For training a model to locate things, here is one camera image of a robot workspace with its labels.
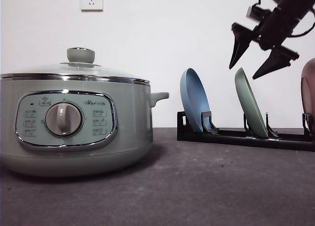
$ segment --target blue plate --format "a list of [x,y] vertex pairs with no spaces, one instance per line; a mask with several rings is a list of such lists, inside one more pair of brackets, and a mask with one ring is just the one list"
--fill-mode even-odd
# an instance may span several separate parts
[[[192,68],[182,75],[181,98],[190,125],[196,132],[202,132],[201,113],[210,111],[210,107],[200,78]],[[205,118],[205,127],[211,129],[209,118]]]

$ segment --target pot handle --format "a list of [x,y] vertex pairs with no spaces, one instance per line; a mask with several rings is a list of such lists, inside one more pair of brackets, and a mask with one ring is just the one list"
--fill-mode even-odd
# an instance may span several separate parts
[[154,107],[159,100],[168,98],[169,98],[168,92],[152,93],[150,97],[150,107],[151,108]]

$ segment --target robotic arm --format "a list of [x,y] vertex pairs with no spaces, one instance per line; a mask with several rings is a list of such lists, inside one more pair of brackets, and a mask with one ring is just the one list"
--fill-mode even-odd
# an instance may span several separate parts
[[296,60],[299,55],[281,44],[287,37],[298,37],[309,33],[314,27],[300,35],[292,35],[293,29],[311,11],[315,15],[313,5],[315,0],[274,0],[278,5],[273,10],[262,9],[254,4],[249,8],[247,16],[259,21],[259,24],[251,31],[237,23],[233,23],[232,31],[235,35],[233,54],[229,68],[232,68],[244,54],[253,40],[261,49],[271,53],[265,63],[254,74],[253,79],[261,77],[269,72],[290,66],[290,60]]

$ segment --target white wall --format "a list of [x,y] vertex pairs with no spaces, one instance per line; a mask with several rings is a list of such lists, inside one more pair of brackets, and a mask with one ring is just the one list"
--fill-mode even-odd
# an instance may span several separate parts
[[[168,91],[170,99],[153,109],[154,127],[175,127],[183,110],[180,77],[194,68],[205,87],[219,127],[241,127],[243,111],[234,85],[243,67],[262,113],[273,127],[301,127],[300,76],[315,57],[315,33],[287,39],[300,54],[291,67],[256,80],[251,77],[269,56],[252,42],[237,65],[228,69],[233,50],[233,22],[253,28],[245,17],[257,0],[104,0],[104,12],[81,12],[80,0],[1,0],[1,72],[66,61],[66,49],[96,51],[96,64],[127,70],[151,81],[152,92]],[[273,9],[271,0],[262,6]],[[296,28],[303,32],[308,14]]]

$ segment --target stainless steel trim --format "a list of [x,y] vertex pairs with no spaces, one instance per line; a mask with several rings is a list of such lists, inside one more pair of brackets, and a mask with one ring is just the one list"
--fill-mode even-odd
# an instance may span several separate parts
[[137,85],[150,86],[150,81],[132,78],[132,77],[116,77],[116,76],[96,76],[84,74],[54,74],[54,73],[5,73],[1,74],[1,79],[10,81],[19,80],[63,80],[63,81],[96,81],[96,82],[118,82],[130,83]]
[[69,94],[78,94],[78,95],[92,95],[92,96],[102,96],[106,98],[111,106],[112,110],[112,121],[113,121],[113,128],[110,131],[110,133],[104,137],[102,140],[98,142],[93,142],[93,143],[85,143],[85,144],[78,144],[78,145],[61,145],[61,146],[48,146],[48,145],[37,145],[37,144],[32,144],[30,142],[27,142],[22,139],[22,137],[19,136],[16,128],[16,123],[17,123],[17,118],[18,118],[18,111],[20,108],[20,103],[21,100],[27,96],[31,95],[40,95],[40,94],[58,94],[58,93],[63,93],[64,91],[42,91],[42,92],[30,92],[25,94],[24,96],[21,97],[19,100],[19,105],[18,105],[18,110],[16,112],[16,118],[15,118],[15,133],[17,135],[17,139],[19,142],[22,143],[22,146],[25,147],[26,149],[32,150],[32,151],[54,151],[54,152],[63,152],[63,151],[82,151],[82,150],[90,150],[90,149],[95,149],[99,147],[104,147],[107,144],[109,144],[114,137],[117,134],[118,131],[118,120],[117,120],[117,111],[115,107],[115,103],[113,99],[105,94],[105,93],[96,93],[96,92],[86,92],[86,91],[68,91],[67,93]]
[[62,63],[59,63],[61,65],[72,65],[73,67],[94,67],[94,66],[98,66],[98,67],[101,67],[101,65],[96,65],[96,64],[90,64],[90,63],[84,63],[84,62],[62,62]]

